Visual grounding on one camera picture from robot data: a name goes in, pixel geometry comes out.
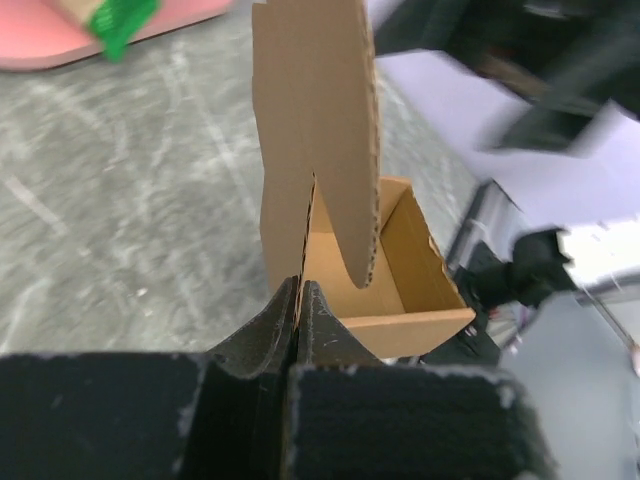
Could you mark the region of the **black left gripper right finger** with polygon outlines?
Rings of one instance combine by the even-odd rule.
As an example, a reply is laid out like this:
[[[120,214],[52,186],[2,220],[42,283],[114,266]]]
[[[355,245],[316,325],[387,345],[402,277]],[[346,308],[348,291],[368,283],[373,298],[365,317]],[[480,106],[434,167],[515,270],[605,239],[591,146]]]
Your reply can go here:
[[[388,365],[305,284],[288,378],[289,479],[554,479],[525,388],[476,365]]]

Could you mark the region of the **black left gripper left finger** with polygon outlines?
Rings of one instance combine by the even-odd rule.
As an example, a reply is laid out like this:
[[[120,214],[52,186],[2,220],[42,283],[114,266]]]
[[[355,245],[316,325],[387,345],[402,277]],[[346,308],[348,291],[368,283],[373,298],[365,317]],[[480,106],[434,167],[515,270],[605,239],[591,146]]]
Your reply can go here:
[[[205,352],[1,359],[5,479],[274,479],[297,278]]]

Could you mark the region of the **brown cardboard paper box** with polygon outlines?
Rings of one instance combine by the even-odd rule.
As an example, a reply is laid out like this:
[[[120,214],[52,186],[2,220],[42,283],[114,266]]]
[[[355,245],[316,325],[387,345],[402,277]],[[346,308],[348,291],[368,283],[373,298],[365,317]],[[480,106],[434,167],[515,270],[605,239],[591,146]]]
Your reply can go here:
[[[318,284],[381,358],[427,353],[474,319],[409,180],[380,173],[372,33],[360,1],[252,9],[253,109],[271,287]]]

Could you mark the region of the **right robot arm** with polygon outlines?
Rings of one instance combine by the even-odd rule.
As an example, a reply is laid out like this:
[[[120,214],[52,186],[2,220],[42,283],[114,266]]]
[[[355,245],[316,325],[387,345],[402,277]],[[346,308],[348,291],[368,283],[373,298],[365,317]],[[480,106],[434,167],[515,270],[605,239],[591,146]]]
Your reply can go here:
[[[441,51],[526,101],[490,150],[565,152],[609,102],[639,118],[636,1],[402,1],[374,44]]]

